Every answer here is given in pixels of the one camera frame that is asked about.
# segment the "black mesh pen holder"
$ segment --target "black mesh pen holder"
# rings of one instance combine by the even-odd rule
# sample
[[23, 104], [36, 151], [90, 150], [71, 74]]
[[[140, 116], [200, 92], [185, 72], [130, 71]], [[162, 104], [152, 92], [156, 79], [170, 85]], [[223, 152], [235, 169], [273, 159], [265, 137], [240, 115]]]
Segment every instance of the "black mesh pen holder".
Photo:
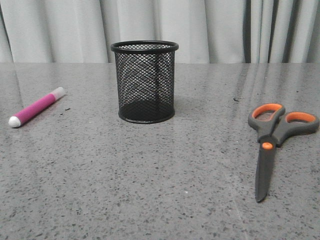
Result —
[[124, 41], [111, 45], [115, 54], [119, 117], [153, 124], [174, 114], [175, 51], [170, 41]]

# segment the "table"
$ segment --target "table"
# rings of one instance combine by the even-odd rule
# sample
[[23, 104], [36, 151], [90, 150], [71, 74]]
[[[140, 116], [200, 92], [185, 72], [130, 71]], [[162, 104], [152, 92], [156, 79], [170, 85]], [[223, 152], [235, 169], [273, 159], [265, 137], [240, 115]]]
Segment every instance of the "table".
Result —
[[[320, 116], [320, 64], [176, 64], [175, 116], [118, 117], [115, 65], [0, 64], [0, 239], [320, 239], [320, 133], [277, 150], [255, 202], [249, 112]], [[67, 95], [20, 128], [11, 115]]]

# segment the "marker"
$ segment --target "marker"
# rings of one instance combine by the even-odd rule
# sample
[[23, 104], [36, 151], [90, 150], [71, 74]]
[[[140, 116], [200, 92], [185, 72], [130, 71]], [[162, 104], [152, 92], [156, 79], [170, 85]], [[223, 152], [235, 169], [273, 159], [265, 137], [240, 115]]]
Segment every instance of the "marker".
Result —
[[57, 89], [53, 90], [49, 94], [45, 95], [44, 97], [40, 98], [39, 100], [35, 101], [31, 105], [27, 106], [23, 110], [10, 117], [8, 122], [9, 126], [12, 128], [20, 127], [65, 94], [65, 90], [61, 86], [58, 87]]

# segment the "curtain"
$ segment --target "curtain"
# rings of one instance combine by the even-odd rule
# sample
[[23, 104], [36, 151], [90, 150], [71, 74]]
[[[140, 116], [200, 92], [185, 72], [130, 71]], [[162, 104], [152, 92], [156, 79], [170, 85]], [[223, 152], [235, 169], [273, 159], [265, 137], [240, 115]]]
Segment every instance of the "curtain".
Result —
[[320, 62], [319, 0], [0, 0], [0, 62], [112, 63], [165, 40], [177, 63]]

